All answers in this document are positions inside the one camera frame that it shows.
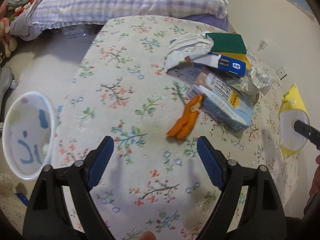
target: pink plush toy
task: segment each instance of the pink plush toy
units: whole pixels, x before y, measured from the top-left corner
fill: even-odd
[[[5,1],[0,6],[0,40],[4,46],[4,53],[6,57],[11,56],[11,52],[17,48],[17,41],[10,36],[10,23],[8,18],[4,18],[6,13]]]

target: metal screw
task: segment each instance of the metal screw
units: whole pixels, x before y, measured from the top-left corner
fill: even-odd
[[[228,160],[228,164],[229,164],[230,166],[236,166],[236,165],[237,165],[237,161],[236,161],[236,160],[233,160],[233,159],[230,159],[230,160]]]
[[[83,164],[84,164],[83,160],[77,160],[77,161],[75,162],[75,166],[76,166],[76,167],[81,167]]]
[[[267,171],[268,170],[267,167],[264,166],[264,165],[261,165],[259,168],[260,168],[261,171]]]
[[[49,171],[51,169],[51,165],[46,165],[43,167],[44,171]]]

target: floral pattern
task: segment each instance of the floral pattern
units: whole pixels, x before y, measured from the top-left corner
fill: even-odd
[[[205,31],[222,32],[171,17],[109,20],[66,91],[52,165],[70,166],[112,136],[114,153],[90,194],[116,239],[138,239],[149,230],[157,240],[195,240],[220,195],[198,155],[199,136],[242,166],[266,165],[283,204],[295,190],[299,155],[284,160],[280,148],[277,111],[284,90],[275,71],[255,55],[248,56],[251,64],[276,81],[267,95],[260,95],[247,130],[234,133],[203,109],[185,140],[165,137],[181,117],[186,93],[199,74],[192,66],[165,72],[169,42],[186,32]],[[82,230],[70,193],[65,196],[73,226]],[[238,225],[245,198],[243,190],[230,230]]]

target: blue gripper pad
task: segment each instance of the blue gripper pad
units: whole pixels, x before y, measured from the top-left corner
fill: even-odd
[[[106,166],[111,158],[114,150],[113,139],[108,136],[100,143],[99,147],[95,150],[96,159],[89,168],[89,179],[87,182],[87,188],[90,191],[93,187],[97,186]]]
[[[223,190],[227,183],[227,160],[205,136],[199,137],[197,151],[213,185]]]

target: bed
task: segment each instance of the bed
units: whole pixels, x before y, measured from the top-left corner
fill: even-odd
[[[162,15],[206,23],[228,31],[228,0],[35,0],[11,22],[11,35],[30,41],[46,29],[104,25],[109,19]]]

